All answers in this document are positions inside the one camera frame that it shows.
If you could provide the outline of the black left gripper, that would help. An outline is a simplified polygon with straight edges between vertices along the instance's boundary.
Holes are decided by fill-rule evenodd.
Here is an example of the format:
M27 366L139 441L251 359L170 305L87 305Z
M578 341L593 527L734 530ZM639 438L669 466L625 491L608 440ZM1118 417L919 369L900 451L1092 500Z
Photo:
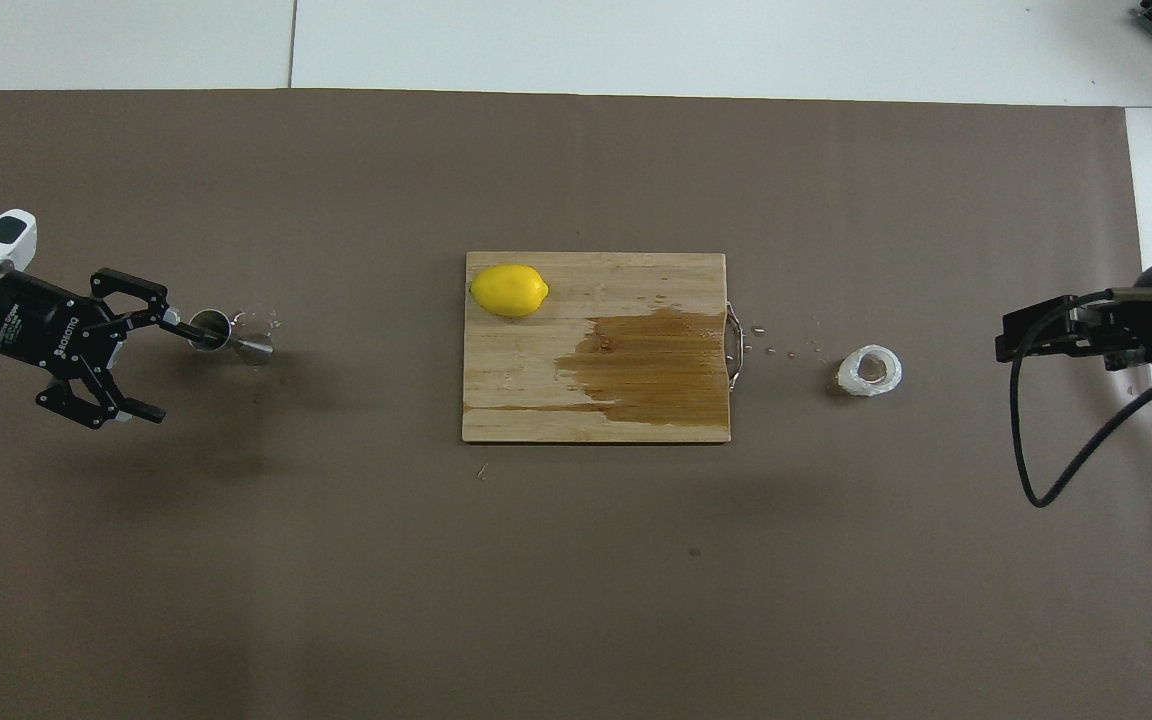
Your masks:
M0 354L54 376L37 393L36 404L84 429L128 418L162 423L161 407L126 396L105 373L111 357L128 333L150 325L192 343L200 342L200 328L179 318L162 285L101 268L90 276L90 286L91 300L26 273L1 275ZM146 306L111 314L105 300L113 295Z

